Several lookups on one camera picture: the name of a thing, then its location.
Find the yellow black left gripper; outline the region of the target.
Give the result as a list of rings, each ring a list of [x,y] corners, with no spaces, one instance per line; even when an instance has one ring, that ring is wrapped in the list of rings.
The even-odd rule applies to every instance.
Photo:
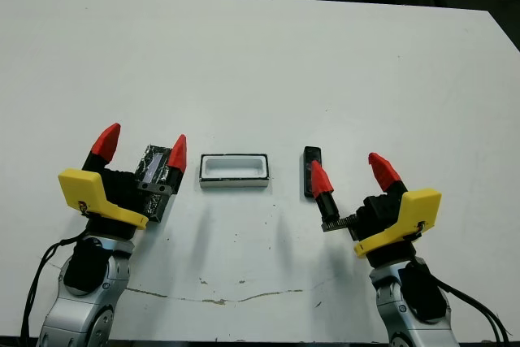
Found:
[[[90,149],[83,170],[67,169],[58,180],[67,205],[88,219],[88,232],[132,238],[148,222],[159,223],[171,191],[179,191],[187,167],[187,138],[181,134],[171,149],[167,184],[153,184],[131,172],[104,169],[114,157],[120,130],[119,123],[106,128]]]

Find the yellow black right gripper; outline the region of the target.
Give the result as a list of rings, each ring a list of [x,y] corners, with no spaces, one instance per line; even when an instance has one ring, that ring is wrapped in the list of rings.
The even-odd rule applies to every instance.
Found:
[[[354,253],[372,266],[410,260],[413,242],[436,223],[441,194],[434,189],[407,192],[392,164],[377,153],[368,163],[385,194],[369,196],[351,215],[340,217],[332,193],[334,188],[322,165],[311,163],[311,188],[322,216],[322,230],[347,229],[356,242]]]

